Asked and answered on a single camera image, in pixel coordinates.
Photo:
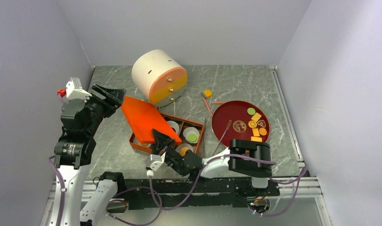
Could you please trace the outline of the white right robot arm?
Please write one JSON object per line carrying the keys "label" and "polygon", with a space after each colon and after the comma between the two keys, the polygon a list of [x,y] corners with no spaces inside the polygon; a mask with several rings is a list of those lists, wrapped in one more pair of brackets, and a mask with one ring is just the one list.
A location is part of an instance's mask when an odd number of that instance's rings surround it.
{"label": "white right robot arm", "polygon": [[250,190],[262,195],[268,189],[272,176],[270,146],[264,142],[232,139],[229,147],[210,157],[201,158],[191,148],[177,151],[175,141],[156,129],[151,130],[155,143],[146,160],[146,174],[149,178],[165,163],[181,176],[213,179],[224,171],[232,171],[251,177]]}

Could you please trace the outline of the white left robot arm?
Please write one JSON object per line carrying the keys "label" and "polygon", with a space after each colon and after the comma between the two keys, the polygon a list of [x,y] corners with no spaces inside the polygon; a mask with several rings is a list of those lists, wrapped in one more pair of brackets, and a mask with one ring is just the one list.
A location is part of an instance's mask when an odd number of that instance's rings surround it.
{"label": "white left robot arm", "polygon": [[124,101],[125,89],[93,85],[91,94],[73,82],[57,95],[66,98],[60,120],[62,135],[49,163],[57,178],[52,226],[79,226],[81,194],[96,146],[94,135],[104,118],[112,116]]}

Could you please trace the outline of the silver metal tongs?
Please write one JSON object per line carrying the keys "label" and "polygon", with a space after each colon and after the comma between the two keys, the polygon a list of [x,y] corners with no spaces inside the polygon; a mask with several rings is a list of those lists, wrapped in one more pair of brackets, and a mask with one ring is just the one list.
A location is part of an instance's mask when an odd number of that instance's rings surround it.
{"label": "silver metal tongs", "polygon": [[218,150],[218,148],[219,148],[219,146],[220,146],[222,140],[224,139],[224,137],[225,137],[227,131],[229,130],[229,127],[231,126],[231,124],[232,124],[232,120],[229,120],[228,123],[227,123],[227,126],[226,126],[226,128],[225,128],[225,130],[224,130],[224,132],[223,132],[223,134],[222,134],[222,136],[221,136],[221,138],[220,138],[218,144],[217,144],[216,147],[214,148],[213,154],[212,154],[211,156],[215,156],[215,155],[216,155],[216,152],[217,152],[217,150]]}

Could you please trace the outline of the orange tin lid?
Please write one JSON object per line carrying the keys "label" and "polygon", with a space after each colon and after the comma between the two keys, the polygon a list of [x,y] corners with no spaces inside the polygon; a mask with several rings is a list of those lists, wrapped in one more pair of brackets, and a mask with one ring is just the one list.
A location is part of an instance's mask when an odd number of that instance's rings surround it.
{"label": "orange tin lid", "polygon": [[140,143],[154,144],[152,130],[155,129],[175,140],[182,142],[178,134],[169,126],[167,121],[150,103],[126,96],[121,106],[123,114]]}

